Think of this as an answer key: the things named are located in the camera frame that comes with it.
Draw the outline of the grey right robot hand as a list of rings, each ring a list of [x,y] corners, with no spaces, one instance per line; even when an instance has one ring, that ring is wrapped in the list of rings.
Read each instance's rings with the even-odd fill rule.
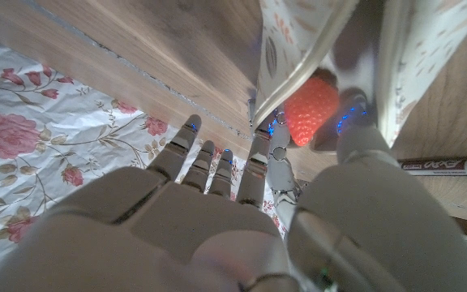
[[[192,115],[146,169],[89,183],[34,222],[0,263],[0,291],[467,291],[458,224],[392,157],[354,94],[336,165],[280,193],[281,236],[262,210],[271,136],[257,130],[235,200],[231,152],[208,177]]]

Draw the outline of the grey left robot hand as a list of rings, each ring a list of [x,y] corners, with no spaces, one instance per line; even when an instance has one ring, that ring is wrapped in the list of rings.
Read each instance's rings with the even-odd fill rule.
[[[285,114],[278,113],[268,124],[271,134],[268,157],[268,185],[274,199],[274,208],[280,223],[288,230],[302,193],[287,159],[287,147],[291,141]]]

